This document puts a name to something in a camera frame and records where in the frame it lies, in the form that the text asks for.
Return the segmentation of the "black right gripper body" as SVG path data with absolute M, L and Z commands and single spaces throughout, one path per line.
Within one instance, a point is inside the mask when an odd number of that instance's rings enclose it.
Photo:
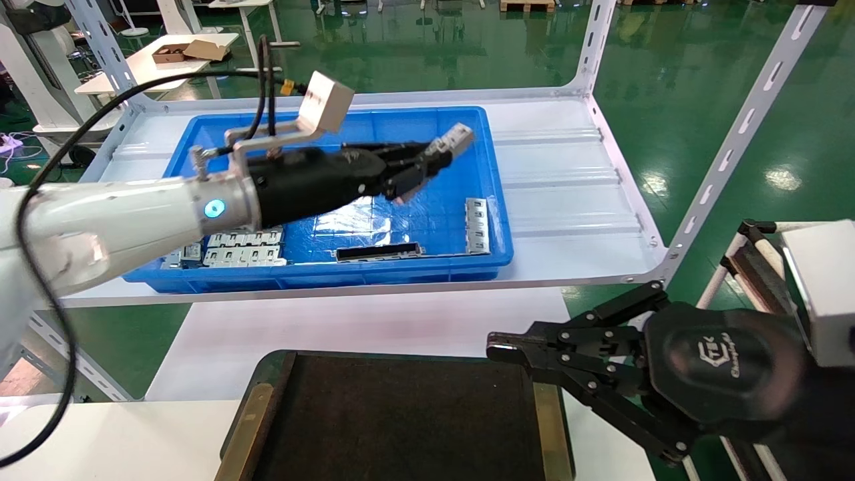
M 709 430 L 820 430 L 815 363 L 793 317 L 676 302 L 643 327 L 654 414 Z

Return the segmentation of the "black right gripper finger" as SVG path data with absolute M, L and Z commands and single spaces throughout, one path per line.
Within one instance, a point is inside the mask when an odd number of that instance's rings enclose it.
M 527 349 L 592 357 L 635 354 L 644 344 L 644 335 L 630 321 L 668 304 L 663 284 L 650 281 L 564 323 L 537 321 L 522 333 L 492 332 L 486 353 L 489 359 L 524 359 Z
M 602 358 L 555 347 L 489 347 L 488 358 L 521 365 L 532 381 L 561 387 L 647 453 L 671 465 L 682 463 L 700 437 L 690 424 L 657 417 L 632 400 L 635 393 L 620 391 L 621 375 L 632 375 L 635 368 L 611 372 L 611 364 Z

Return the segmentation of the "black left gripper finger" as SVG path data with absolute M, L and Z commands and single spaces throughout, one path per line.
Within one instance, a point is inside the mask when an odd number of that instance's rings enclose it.
M 394 166 L 407 166 L 416 162 L 425 166 L 440 166 L 440 155 L 427 153 L 430 146 L 430 142 L 421 141 L 342 143 L 342 165 L 359 164 L 361 152 L 367 152 Z
M 393 168 L 384 182 L 384 197 L 390 201 L 408 201 L 412 192 L 436 177 L 453 162 L 453 155 L 419 155 Z

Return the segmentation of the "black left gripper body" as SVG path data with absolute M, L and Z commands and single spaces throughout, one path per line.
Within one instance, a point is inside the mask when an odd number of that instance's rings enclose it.
M 248 159 L 262 228 L 323 215 L 363 196 L 376 196 L 387 173 L 386 161 L 362 149 L 301 148 Z

